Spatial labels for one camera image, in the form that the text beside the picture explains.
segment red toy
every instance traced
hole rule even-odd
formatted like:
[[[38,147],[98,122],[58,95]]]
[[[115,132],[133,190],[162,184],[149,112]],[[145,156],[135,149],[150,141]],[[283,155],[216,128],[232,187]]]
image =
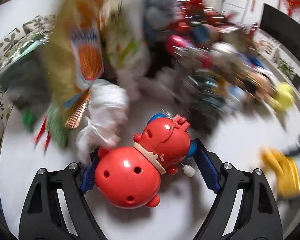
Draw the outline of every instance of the red toy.
[[[196,144],[190,140],[186,118],[173,119],[154,115],[142,134],[135,134],[133,147],[98,151],[101,159],[95,170],[95,182],[110,203],[121,208],[155,207],[161,174],[175,174],[176,165],[190,158]],[[195,170],[188,165],[184,173],[192,177]]]

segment black tv screen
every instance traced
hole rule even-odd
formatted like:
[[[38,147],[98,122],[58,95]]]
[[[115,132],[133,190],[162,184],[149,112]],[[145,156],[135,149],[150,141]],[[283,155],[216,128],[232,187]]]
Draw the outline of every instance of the black tv screen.
[[[300,61],[300,24],[264,3],[260,29],[285,46]]]

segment metal screw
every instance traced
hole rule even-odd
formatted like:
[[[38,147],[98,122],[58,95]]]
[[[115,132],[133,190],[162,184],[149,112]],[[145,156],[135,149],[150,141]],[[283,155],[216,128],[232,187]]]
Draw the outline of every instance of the metal screw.
[[[38,170],[38,174],[39,174],[39,175],[42,175],[42,174],[45,173],[45,171],[46,171],[46,170],[45,170],[44,168],[41,168],[41,169]]]
[[[232,165],[230,163],[225,163],[225,164],[223,164],[223,166],[227,170],[231,170],[232,169]]]
[[[256,174],[261,175],[262,174],[262,170],[256,169]]]
[[[70,163],[69,164],[69,169],[74,170],[78,167],[78,165],[76,163]]]

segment colorful packaging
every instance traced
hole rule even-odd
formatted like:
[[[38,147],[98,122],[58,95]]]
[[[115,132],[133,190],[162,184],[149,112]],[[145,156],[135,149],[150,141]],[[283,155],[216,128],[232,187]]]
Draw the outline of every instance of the colorful packaging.
[[[99,34],[101,5],[102,0],[65,0],[45,49],[52,98],[65,124],[73,119],[70,108],[78,100],[87,99],[83,95],[104,70]]]

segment green object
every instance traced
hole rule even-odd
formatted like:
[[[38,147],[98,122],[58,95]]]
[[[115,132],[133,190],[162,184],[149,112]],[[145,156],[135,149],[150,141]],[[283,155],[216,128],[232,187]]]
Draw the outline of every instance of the green object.
[[[291,81],[293,80],[294,76],[295,76],[295,72],[292,66],[289,65],[288,62],[286,62],[285,60],[283,60],[282,58],[279,59],[279,65],[278,65],[278,69],[280,69],[283,74],[289,78]]]
[[[47,110],[47,130],[60,147],[66,146],[69,130],[64,127],[60,108],[54,102],[50,104]]]
[[[34,124],[37,121],[37,118],[34,114],[31,113],[31,111],[28,108],[24,108],[22,111],[22,122],[23,125],[26,127],[26,129],[29,132],[33,132]]]

